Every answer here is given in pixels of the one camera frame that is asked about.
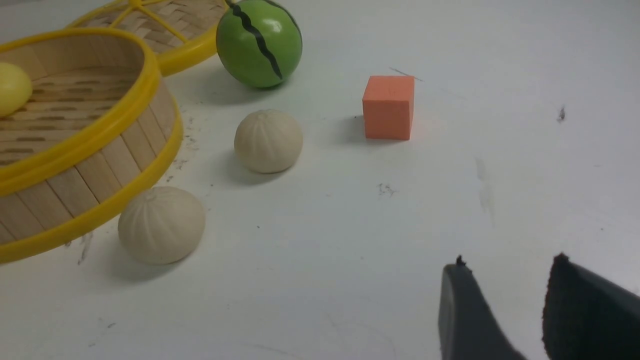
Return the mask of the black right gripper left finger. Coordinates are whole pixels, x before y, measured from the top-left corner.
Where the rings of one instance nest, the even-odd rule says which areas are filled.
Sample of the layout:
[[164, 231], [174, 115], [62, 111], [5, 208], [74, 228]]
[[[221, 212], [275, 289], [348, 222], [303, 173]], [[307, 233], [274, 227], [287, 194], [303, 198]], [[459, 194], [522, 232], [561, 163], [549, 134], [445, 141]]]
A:
[[442, 269], [438, 333], [443, 360], [525, 359], [505, 336], [461, 255]]

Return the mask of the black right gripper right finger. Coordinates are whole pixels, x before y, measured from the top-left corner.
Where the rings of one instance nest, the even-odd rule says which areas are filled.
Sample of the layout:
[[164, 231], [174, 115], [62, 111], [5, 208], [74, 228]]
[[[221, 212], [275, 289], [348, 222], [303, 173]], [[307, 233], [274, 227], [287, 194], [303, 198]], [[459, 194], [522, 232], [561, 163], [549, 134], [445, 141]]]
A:
[[547, 283], [542, 343], [551, 360], [637, 360], [639, 296], [560, 253]]

